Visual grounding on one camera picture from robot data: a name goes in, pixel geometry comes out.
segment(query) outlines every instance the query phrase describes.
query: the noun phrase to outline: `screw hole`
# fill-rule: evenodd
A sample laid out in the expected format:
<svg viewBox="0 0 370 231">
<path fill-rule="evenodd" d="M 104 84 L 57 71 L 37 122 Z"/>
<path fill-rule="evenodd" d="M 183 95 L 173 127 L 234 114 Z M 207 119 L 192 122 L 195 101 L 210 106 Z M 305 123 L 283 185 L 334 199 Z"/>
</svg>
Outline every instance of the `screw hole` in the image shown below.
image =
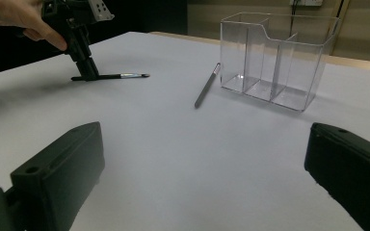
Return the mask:
<svg viewBox="0 0 370 231">
<path fill-rule="evenodd" d="M 31 174 L 37 172 L 38 170 L 38 167 L 29 167 L 28 169 L 26 169 L 26 173 Z"/>
</svg>

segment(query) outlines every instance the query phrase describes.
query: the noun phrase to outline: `plastic container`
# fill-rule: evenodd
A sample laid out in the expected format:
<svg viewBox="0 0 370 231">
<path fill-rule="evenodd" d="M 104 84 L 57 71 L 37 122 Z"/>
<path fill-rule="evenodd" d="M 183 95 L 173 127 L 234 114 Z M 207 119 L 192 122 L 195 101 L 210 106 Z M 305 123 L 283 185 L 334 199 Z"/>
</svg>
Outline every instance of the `plastic container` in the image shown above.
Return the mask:
<svg viewBox="0 0 370 231">
<path fill-rule="evenodd" d="M 339 19 L 237 13 L 221 21 L 221 85 L 296 111 L 316 91 Z"/>
</svg>

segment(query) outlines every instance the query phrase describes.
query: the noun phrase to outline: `human hand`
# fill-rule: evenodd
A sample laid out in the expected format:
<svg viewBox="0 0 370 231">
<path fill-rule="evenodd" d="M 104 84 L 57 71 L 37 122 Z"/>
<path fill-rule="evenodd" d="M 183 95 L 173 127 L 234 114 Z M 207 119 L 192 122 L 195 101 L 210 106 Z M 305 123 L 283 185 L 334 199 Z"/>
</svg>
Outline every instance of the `human hand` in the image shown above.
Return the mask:
<svg viewBox="0 0 370 231">
<path fill-rule="evenodd" d="M 41 7 L 41 0 L 0 0 L 0 26 L 25 28 L 23 34 L 29 39 L 46 39 L 65 51 L 65 39 L 41 19 Z"/>
</svg>

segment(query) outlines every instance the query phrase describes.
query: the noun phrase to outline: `white tabletop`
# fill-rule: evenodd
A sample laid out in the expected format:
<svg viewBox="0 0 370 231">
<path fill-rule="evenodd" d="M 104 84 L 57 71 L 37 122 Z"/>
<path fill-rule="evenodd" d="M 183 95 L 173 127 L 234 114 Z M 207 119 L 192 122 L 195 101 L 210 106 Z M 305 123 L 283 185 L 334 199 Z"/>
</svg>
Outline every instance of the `white tabletop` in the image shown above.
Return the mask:
<svg viewBox="0 0 370 231">
<path fill-rule="evenodd" d="M 0 73 L 0 187 L 69 129 L 100 121 L 106 168 L 71 230 L 360 230 L 304 170 L 310 127 L 370 141 L 370 70 L 328 64 L 300 114 L 220 88 L 194 103 L 220 48 L 128 33 L 91 46 L 102 74 L 71 82 L 66 55 Z"/>
</svg>

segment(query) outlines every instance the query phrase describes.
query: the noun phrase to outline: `finger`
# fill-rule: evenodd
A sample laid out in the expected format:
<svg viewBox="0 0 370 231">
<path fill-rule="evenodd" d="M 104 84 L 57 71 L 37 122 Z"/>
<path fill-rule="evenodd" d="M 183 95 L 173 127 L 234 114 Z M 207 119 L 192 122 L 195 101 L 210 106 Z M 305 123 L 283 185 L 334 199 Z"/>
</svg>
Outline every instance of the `finger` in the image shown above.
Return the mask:
<svg viewBox="0 0 370 231">
<path fill-rule="evenodd" d="M 25 35 L 27 38 L 29 38 L 31 40 L 34 40 L 34 41 L 38 41 L 38 40 L 43 39 L 43 37 L 37 31 L 35 31 L 33 29 L 23 30 L 23 35 Z"/>
<path fill-rule="evenodd" d="M 41 35 L 43 39 L 46 39 L 50 44 L 56 46 L 59 50 L 65 51 L 67 49 L 67 43 L 65 39 L 47 25 L 41 18 L 34 21 L 35 23 L 31 26 L 37 33 Z"/>
</svg>

